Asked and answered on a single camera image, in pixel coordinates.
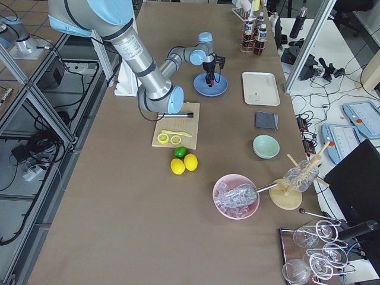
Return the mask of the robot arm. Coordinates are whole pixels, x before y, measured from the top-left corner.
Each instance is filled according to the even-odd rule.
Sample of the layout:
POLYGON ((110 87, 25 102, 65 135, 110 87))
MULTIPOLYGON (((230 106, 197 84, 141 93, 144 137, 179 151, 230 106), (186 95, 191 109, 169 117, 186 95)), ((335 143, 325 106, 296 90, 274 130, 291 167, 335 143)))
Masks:
POLYGON ((162 66, 153 57, 133 28, 134 9, 131 1, 49 1, 50 26, 62 33, 90 37, 97 31, 110 42, 141 81, 137 99, 141 108, 150 112, 178 113, 184 102, 184 91, 174 86, 170 77, 182 63, 203 65, 207 80, 216 61, 213 37, 209 32, 198 36, 194 47, 173 48, 162 66))

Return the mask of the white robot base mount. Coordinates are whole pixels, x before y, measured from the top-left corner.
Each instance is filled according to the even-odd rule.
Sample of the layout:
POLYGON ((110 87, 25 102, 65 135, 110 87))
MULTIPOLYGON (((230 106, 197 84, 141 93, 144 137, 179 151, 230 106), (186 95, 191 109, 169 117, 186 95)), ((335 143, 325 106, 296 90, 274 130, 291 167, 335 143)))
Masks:
POLYGON ((128 64, 122 60, 114 94, 116 96, 136 97, 140 80, 135 76, 128 64))

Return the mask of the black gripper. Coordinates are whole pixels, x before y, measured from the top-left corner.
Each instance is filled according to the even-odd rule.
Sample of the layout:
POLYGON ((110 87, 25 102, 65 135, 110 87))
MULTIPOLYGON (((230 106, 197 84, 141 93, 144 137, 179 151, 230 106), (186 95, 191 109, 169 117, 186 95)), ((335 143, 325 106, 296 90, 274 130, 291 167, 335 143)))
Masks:
POLYGON ((216 55, 209 55, 206 57, 205 61, 202 63, 202 67, 206 72, 205 81, 209 82, 208 86, 210 86, 210 82, 214 82, 215 80, 215 66, 216 66, 216 55))

